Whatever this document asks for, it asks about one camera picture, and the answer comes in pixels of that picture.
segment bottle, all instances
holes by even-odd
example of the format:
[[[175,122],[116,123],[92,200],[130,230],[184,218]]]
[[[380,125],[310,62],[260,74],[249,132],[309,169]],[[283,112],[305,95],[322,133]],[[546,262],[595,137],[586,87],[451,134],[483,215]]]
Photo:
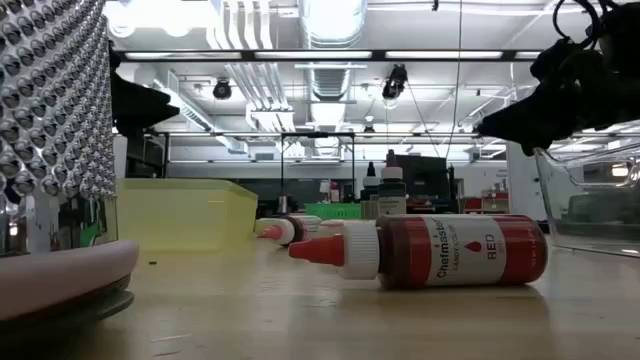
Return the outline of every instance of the bottle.
[[[519,215],[393,215],[345,222],[342,233],[292,244],[289,256],[341,267],[346,279],[385,288],[520,285],[538,279],[547,243]]]
[[[378,216],[407,213],[407,190],[402,181],[402,168],[396,165],[393,150],[387,154],[387,166],[382,169],[378,186]]]
[[[273,240],[276,244],[287,247],[289,244],[303,241],[318,231],[322,222],[312,215],[283,215],[277,218],[263,218],[257,221],[256,230],[260,237]]]
[[[338,183],[335,181],[331,182],[331,190],[329,192],[329,202],[338,203],[340,202],[340,187]]]
[[[371,222],[375,224],[374,220],[343,220],[343,219],[331,219],[324,220],[318,226],[318,231],[313,234],[313,237],[327,237],[333,235],[341,235],[343,233],[345,223],[357,223],[357,222]]]
[[[364,189],[360,191],[360,217],[373,219],[378,217],[378,186],[380,179],[376,177],[376,168],[373,161],[369,162],[367,176],[362,180]]]

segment spotlight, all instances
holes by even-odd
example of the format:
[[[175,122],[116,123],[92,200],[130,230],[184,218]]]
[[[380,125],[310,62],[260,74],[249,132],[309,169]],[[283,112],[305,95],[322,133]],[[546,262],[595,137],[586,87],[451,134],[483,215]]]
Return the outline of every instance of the spotlight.
[[[218,100],[227,100],[231,97],[231,86],[229,86],[229,79],[218,78],[218,83],[213,88],[213,97]]]
[[[395,100],[404,91],[404,83],[408,80],[407,69],[403,64],[393,65],[391,74],[385,81],[382,97],[385,100]]]

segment clear plastic container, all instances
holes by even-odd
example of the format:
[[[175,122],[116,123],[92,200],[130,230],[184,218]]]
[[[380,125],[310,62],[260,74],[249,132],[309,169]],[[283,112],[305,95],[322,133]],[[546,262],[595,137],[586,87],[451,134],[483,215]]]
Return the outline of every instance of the clear plastic container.
[[[571,158],[538,150],[554,245],[640,257],[640,138],[623,139]]]

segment tabletop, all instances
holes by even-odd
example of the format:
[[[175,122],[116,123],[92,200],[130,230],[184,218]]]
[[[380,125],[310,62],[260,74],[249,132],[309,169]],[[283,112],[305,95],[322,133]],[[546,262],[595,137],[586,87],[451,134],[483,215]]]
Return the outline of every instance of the tabletop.
[[[64,358],[635,360],[639,278],[638,259],[552,249],[530,286],[388,292],[266,241],[147,253],[134,304]]]

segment chefmaster label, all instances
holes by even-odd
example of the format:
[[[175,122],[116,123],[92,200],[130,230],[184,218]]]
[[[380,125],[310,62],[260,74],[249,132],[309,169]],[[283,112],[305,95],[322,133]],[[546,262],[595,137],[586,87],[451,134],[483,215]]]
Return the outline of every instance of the chefmaster label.
[[[479,215],[425,216],[431,240],[429,285],[498,282],[507,261],[498,223]]]

